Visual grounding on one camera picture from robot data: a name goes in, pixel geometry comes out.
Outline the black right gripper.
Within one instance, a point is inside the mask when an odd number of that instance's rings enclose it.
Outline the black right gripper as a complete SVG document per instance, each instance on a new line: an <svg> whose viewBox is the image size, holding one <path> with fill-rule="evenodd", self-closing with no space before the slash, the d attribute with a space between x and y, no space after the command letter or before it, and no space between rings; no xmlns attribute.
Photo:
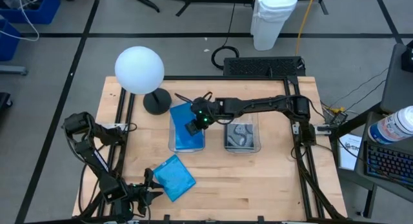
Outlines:
<svg viewBox="0 0 413 224"><path fill-rule="evenodd" d="M210 101L203 97L197 97L191 103L190 110L195 114L195 118L185 125L187 132L194 136L201 129L207 129L211 124L222 118L222 102L221 98L215 98Z"/></svg>

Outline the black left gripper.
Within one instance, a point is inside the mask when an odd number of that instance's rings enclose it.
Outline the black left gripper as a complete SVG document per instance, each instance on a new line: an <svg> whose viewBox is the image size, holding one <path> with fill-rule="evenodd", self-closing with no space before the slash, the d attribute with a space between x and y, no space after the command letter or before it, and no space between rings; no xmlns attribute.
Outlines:
<svg viewBox="0 0 413 224"><path fill-rule="evenodd" d="M149 203L155 198L163 195L163 192L149 192L149 189L164 188L159 183L153 181L154 173L150 168L145 169L144 181L139 184L129 184L130 200L138 204L137 211L140 216L146 216L146 210Z"/></svg>

